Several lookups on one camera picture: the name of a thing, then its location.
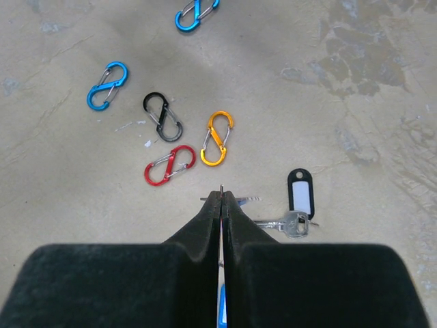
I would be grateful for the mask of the black carabiner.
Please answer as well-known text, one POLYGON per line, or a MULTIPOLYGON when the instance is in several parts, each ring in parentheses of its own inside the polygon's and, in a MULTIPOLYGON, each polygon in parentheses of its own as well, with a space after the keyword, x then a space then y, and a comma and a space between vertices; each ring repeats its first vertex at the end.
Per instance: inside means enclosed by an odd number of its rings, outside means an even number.
POLYGON ((161 94, 160 92, 151 92, 148 95, 146 95, 145 98, 143 99, 143 109, 151 117, 151 119, 156 123, 156 132, 157 132, 158 136, 163 141, 170 143, 170 142, 176 142, 179 138, 181 138, 182 133, 183 133, 182 123, 181 123, 181 121, 179 121, 177 119, 177 117, 172 112, 172 110, 170 110, 169 102, 167 101, 167 99, 165 98, 165 96, 163 94, 161 94), (147 105, 149 103, 149 101, 151 101, 151 99, 153 99, 153 98, 160 98, 163 102, 159 118, 157 118, 154 115, 152 110, 147 105), (167 119, 167 117, 171 118, 172 122, 176 125, 176 127, 178 129, 176 135, 174 135, 173 137, 167 136, 164 132, 164 125, 165 125, 165 120, 167 119))

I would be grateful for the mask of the teal carabiner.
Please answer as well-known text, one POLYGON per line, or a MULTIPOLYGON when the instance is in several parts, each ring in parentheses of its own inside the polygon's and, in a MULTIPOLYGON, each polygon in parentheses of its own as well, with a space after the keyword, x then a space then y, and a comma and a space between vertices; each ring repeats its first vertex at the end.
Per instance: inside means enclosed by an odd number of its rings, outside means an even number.
POLYGON ((107 64, 99 82, 94 85, 87 94, 87 105, 94 111, 104 111, 106 110, 113 99, 115 98, 116 93, 119 91, 121 87, 127 82, 129 76, 128 67, 126 64, 120 61, 112 61, 107 64), (109 75, 115 70, 120 68, 123 71, 123 75, 121 78, 116 79, 114 81, 107 82, 109 75), (106 98, 103 100, 101 105, 94 104, 94 96, 98 93, 107 91, 108 94, 106 98))

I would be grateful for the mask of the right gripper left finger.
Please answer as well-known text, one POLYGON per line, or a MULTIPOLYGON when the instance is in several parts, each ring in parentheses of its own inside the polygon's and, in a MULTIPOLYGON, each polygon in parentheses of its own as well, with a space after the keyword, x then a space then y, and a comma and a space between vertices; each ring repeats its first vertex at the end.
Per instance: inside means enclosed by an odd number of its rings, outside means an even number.
POLYGON ((51 244, 24 262, 2 327, 214 327, 221 195, 159 244, 51 244))

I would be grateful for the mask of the blue carabiner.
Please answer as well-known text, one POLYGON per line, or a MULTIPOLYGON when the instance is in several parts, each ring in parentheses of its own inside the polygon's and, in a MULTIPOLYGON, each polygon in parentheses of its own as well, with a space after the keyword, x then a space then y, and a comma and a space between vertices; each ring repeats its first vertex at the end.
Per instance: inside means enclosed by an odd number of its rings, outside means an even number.
POLYGON ((202 11, 201 0, 191 1, 182 10, 176 13, 174 20, 175 26, 179 31, 184 33, 190 33, 194 31, 201 24, 202 19, 218 8, 220 2, 220 0, 215 0, 208 8, 202 11), (189 12, 193 12, 193 21, 190 25, 186 26, 182 24, 182 20, 189 12))

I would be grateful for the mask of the key with blue tag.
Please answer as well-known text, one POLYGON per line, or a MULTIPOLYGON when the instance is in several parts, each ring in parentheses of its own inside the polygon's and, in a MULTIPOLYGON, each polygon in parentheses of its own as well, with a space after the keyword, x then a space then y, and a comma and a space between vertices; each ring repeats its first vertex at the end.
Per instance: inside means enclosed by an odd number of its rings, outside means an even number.
MULTIPOLYGON (((261 201, 259 196, 242 196, 237 197, 236 201, 239 206, 245 205, 248 202, 261 201)), ((218 260, 218 316, 217 327, 227 327, 227 306, 226 306, 226 289, 225 289, 225 264, 223 255, 223 242, 220 241, 218 260)))

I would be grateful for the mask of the red carabiner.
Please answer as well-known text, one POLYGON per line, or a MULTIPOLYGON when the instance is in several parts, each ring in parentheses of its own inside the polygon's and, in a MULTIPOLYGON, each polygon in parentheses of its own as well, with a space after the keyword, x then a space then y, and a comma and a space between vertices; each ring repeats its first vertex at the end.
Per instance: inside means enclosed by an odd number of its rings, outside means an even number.
POLYGON ((174 175, 179 174, 185 170, 192 168, 195 165, 195 163, 196 163, 196 154, 195 154, 194 149, 190 146, 187 146, 187 145, 180 145, 180 146, 177 146, 174 149, 172 149, 165 156, 162 156, 159 159, 149 163, 145 167, 143 175, 144 175, 145 181, 149 185, 152 185, 153 187, 159 187, 159 186, 169 182, 171 177, 173 177, 174 175), (183 163, 181 168, 179 168, 177 170, 173 170, 173 164, 175 163, 175 160, 176 160, 178 153, 183 152, 183 151, 186 151, 186 152, 191 154, 191 161, 189 163, 183 163), (150 172, 151 172, 152 168, 155 168, 156 166, 158 166, 162 163, 167 164, 163 178, 160 181, 155 181, 150 176, 150 172))

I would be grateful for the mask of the orange carabiner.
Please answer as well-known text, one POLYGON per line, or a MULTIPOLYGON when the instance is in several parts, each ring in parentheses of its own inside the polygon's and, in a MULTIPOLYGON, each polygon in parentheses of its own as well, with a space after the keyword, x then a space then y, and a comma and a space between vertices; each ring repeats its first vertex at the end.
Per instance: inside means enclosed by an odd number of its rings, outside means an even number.
POLYGON ((206 137, 203 141, 202 149, 200 150, 200 157, 201 157, 201 160, 204 164, 206 164, 207 166, 210 166, 210 167, 215 167, 217 165, 220 165, 226 157, 227 148, 225 145, 226 145, 227 140, 229 138, 230 131, 234 128, 234 119, 226 111, 217 111, 210 116, 210 119, 208 120, 207 128, 208 129, 207 129, 206 137), (217 131, 214 127, 214 120, 219 116, 223 116, 223 117, 227 118, 227 122, 228 122, 227 133, 226 133, 226 136, 224 139, 221 139, 220 135, 217 133, 217 131), (206 150, 208 148, 208 142, 210 139, 214 140, 215 144, 217 145, 217 147, 219 148, 219 150, 221 152, 221 156, 220 156, 219 160, 217 160, 215 162, 211 162, 211 161, 207 160, 207 158, 206 158, 206 150))

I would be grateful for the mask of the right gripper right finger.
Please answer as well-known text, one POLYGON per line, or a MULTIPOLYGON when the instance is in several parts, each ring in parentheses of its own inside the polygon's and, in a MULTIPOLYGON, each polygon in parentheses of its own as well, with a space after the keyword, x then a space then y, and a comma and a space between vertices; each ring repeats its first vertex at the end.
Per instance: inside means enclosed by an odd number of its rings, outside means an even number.
POLYGON ((428 327, 404 261, 390 247, 279 243, 222 195, 229 327, 428 327))

